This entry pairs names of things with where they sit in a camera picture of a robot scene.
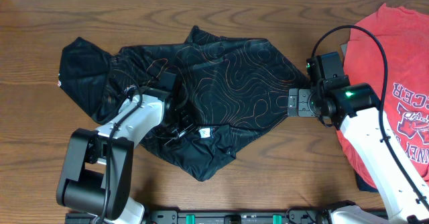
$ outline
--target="wire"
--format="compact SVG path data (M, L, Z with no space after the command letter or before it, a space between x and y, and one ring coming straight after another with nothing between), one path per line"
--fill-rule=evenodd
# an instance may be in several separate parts
M416 184L414 184L414 182L412 181L411 177L408 175L408 173L406 172L405 168L402 166L400 160L397 158L393 148L391 147L391 144L389 142L389 136L387 136L385 129L384 129L384 124L383 124L383 109L384 109L384 100L386 97L386 90L387 90L387 57L386 57L386 53L384 52L383 46L381 46L380 41L368 30L356 26L356 25L343 25L343 26L338 26L332 30L330 30L329 32L327 32L326 34L324 34L321 39L319 39L319 41L317 41L316 45L313 48L313 52L311 53L311 57L314 57L317 47L319 46L319 44L323 41L323 39L325 39L325 37L327 37L328 35L330 35L331 33L337 31L337 30L341 30L341 29L355 29L355 30L360 30L363 33L367 34L378 46L380 52L381 52L381 56L383 57L383 65L384 65L384 76L383 76L383 89L381 90L381 100L380 100L380 106L379 106L379 115L378 115L378 121L379 121L379 125L380 125L380 132L381 135L383 136L383 139L381 140L384 141L386 143L386 146L393 158L393 160L395 160L395 163L397 164L397 167L401 170L402 174L404 175L405 179L408 181L408 184L410 184L410 186L412 187L413 191L416 193L417 195L417 202L419 203L420 201L422 202L422 204L424 205L424 207L426 208L426 210L429 211L429 204L426 200L426 197L424 197L422 195L422 193L418 190Z
M110 167L110 159L111 159L111 152L112 152L112 140L113 140L113 136L115 135L115 132L119 129L119 127L121 126L121 124L135 111L137 110L140 106L141 103L143 102L143 93L140 91L140 87L139 87L139 83L129 74L127 74L126 72L123 72L122 70L117 70L117 69L112 69L110 73L112 72L120 72L122 74L124 74L125 76L128 76L131 81L134 82L135 84L135 90L138 92L140 99L139 102L136 104L136 106L134 108L132 108L132 110L130 110L127 114L125 114L118 122L113 124L113 129L110 132L109 135L109 139L107 140L107 151L106 151L106 192L105 192L105 200L104 200L104 204L103 204L103 211L101 213L100 219L98 224L104 223L105 218L106 218L106 214L107 214L107 206L109 205L109 198L110 198L110 173L111 173L111 167Z

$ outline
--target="wooden table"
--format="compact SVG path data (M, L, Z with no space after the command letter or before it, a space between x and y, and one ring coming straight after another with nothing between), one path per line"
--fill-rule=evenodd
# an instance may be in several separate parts
M300 70L317 39L386 2L429 13L429 0L2 0L0 2L0 222L61 223L55 192L70 134L97 125L57 87L63 47L76 37L116 53L171 44L198 25L218 36L267 38ZM320 53L339 50L344 30ZM144 148L134 155L131 196L156 208L281 210L350 199L359 192L333 129L289 118L205 182Z

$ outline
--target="black cable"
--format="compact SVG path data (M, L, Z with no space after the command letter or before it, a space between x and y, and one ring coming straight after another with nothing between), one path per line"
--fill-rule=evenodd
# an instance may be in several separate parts
M416 184L414 184L414 182L412 181L411 177L408 175L408 173L405 171L404 167L402 166L400 160L397 158L393 148L391 147L391 144L389 142L389 136L387 136L385 129L384 129L384 124L383 124L383 109L384 109L384 100L385 100L385 96L386 96L386 90L387 90L387 57L386 57L386 53L384 52L383 46L381 46L380 41L368 30L356 26L356 25L343 25L343 26L339 26L336 27L332 30L330 30L329 32L327 32L326 34L324 34L321 39L319 39L319 41L317 41L316 45L313 48L313 52L311 53L311 57L314 57L317 47L319 46L319 44L323 41L323 39L325 39L325 37L327 37L328 35L330 35L331 33L337 31L337 30L341 30L341 29L355 29L355 30L360 30L363 33L367 34L371 39L373 39L373 41L377 44L380 52L381 52L381 56L383 57L383 64L384 64L384 76L383 76L383 89L381 90L381 100L380 100L380 106L379 106L379 115L378 115L378 121L379 121L379 125L380 125L380 132L381 132L381 136L383 137L383 139L381 140L381 142L385 142L386 146L393 158L393 160L395 160L395 163L397 164L397 167L401 170L402 174L404 175L405 179L408 181L408 184L410 184L410 186L412 187L413 191L416 193L417 195L417 202L419 203L420 201L422 202L422 204L424 205L424 207L426 208L426 210L429 211L429 204L426 200L426 197L424 197L422 195L422 193L418 190Z
M129 74L127 74L126 72L123 72L122 70L117 70L117 69L112 69L110 71L110 73L112 72L120 72L122 74L124 74L125 76L128 76L131 81L134 82L135 84L135 90L138 92L140 99L139 102L136 104L136 106L134 108L132 108L132 110L130 110L127 114L125 114L118 122L113 124L113 129L110 132L109 135L109 139L107 140L107 151L106 151L106 189L105 189L105 201L103 204L103 211L101 213L100 219L98 224L101 224L104 222L105 218L106 218L106 214L107 214L107 206L109 205L109 198L110 198L110 173L111 173L111 168L110 168L110 159L111 159L111 151L112 151L112 140L113 140L113 136L115 135L115 132L119 129L119 127L121 126L121 124L135 111L137 110L140 106L141 103L143 102L143 93L140 91L140 87L139 87L139 83Z

